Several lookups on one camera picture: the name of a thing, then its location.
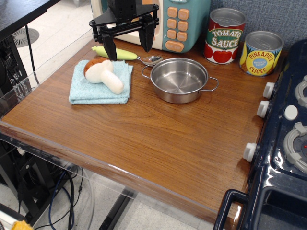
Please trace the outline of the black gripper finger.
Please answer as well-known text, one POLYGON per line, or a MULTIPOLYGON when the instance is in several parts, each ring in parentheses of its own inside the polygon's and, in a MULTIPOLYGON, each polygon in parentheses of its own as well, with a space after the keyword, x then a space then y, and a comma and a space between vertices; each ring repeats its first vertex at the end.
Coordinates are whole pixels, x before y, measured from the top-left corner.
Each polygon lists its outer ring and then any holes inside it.
POLYGON ((101 34, 101 42, 105 51, 110 60, 116 61, 117 60, 117 52, 116 52, 116 45, 114 43, 114 36, 108 33, 101 34))
POLYGON ((139 39, 144 51, 149 52, 153 46, 155 24, 150 14, 142 17, 142 28, 139 30, 139 39))

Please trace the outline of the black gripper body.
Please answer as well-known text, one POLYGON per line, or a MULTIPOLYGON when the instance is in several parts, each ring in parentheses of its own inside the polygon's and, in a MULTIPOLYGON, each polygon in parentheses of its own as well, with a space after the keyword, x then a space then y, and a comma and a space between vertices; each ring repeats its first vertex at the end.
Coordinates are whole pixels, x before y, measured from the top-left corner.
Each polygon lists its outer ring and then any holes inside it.
POLYGON ((157 4, 142 4, 136 0, 106 0, 102 6, 105 11, 89 22, 91 27, 109 24, 144 27, 149 23, 159 23, 157 4))

